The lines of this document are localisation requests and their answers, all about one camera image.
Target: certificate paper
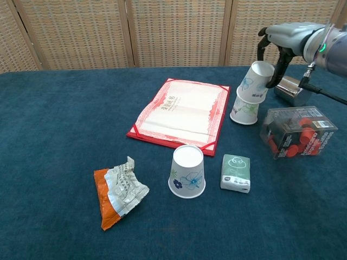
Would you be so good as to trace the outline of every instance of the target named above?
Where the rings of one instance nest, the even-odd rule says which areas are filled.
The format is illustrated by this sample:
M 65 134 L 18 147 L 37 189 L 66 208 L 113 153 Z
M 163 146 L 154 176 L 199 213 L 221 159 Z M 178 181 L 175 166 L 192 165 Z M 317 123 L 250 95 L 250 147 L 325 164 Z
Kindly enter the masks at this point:
M 196 145 L 215 154 L 230 87 L 167 79 L 127 133 L 169 147 Z

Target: woven wall panel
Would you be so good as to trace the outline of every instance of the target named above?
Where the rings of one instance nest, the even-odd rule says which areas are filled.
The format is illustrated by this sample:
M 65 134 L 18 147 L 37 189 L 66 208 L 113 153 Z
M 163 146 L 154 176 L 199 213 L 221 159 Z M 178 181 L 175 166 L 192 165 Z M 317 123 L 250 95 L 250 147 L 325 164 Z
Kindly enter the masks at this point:
M 22 0 L 47 69 L 127 67 L 117 0 Z
M 131 0 L 142 67 L 216 66 L 225 0 Z
M 38 70 L 6 0 L 0 5 L 0 73 Z
M 248 66 L 256 60 L 256 47 L 261 37 L 258 32 L 263 27 L 285 22 L 316 22 L 326 24 L 329 21 L 337 1 L 332 0 L 239 0 L 232 38 L 229 64 Z M 276 64 L 277 47 L 270 44 L 264 60 Z M 296 57 L 292 63 L 303 63 Z

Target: green tissue pack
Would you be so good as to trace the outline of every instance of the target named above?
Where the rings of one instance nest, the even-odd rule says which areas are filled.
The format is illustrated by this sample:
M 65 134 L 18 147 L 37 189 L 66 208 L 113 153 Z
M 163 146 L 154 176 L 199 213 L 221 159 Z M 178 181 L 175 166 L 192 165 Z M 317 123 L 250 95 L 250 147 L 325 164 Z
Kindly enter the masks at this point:
M 221 188 L 248 193 L 250 190 L 250 159 L 225 154 L 222 163 Z

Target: blue tablecloth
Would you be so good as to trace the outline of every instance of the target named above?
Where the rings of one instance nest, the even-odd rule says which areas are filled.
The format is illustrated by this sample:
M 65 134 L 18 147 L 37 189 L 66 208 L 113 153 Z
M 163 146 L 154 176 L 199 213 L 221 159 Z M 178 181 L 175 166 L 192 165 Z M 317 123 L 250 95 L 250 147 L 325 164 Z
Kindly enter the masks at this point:
M 252 126 L 229 113 L 248 67 L 126 68 L 0 75 L 0 254 L 3 259 L 345 259 L 347 107 L 314 95 L 339 128 L 319 157 L 274 160 Z M 300 78 L 303 66 L 290 66 Z M 173 149 L 125 136 L 167 78 L 232 86 L 204 193 L 168 188 Z M 312 83 L 347 98 L 346 79 Z M 224 154 L 251 159 L 249 194 L 220 189 Z M 135 160 L 149 194 L 104 232 L 93 171 Z

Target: black cable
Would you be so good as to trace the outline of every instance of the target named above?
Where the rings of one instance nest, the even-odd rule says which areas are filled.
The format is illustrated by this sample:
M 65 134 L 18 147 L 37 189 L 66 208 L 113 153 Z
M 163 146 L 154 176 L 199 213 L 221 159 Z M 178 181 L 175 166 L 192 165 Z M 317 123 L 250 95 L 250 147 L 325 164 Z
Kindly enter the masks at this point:
M 344 100 L 344 99 L 342 99 L 342 98 L 340 98 L 340 97 L 338 97 L 338 96 L 335 96 L 335 95 L 333 95 L 333 94 L 330 94 L 330 93 L 328 93 L 328 92 L 322 90 L 321 88 L 317 88 L 317 87 L 314 86 L 314 85 L 311 85 L 311 84 L 308 84 L 308 83 L 303 83 L 303 84 L 300 84 L 299 87 L 300 87 L 300 88 L 303 88 L 303 89 L 306 89 L 306 90 L 308 90 L 308 91 L 314 92 L 314 93 L 316 93 L 316 94 L 322 94 L 322 95 L 324 95 L 324 96 L 327 96 L 327 97 L 330 98 L 330 99 L 334 99 L 334 100 L 337 101 L 337 102 L 340 102 L 340 103 L 342 103 L 342 104 L 344 104 L 344 105 L 347 105 L 347 100 Z
M 340 102 L 340 103 L 342 103 L 344 105 L 347 105 L 347 100 L 341 99 L 340 97 L 332 95 L 332 94 L 330 94 L 330 93 L 328 93 L 328 92 L 326 92 L 324 90 L 321 90 L 320 94 L 325 95 L 325 96 L 327 96 L 327 97 L 329 97 L 331 99 L 334 99 L 335 101 Z

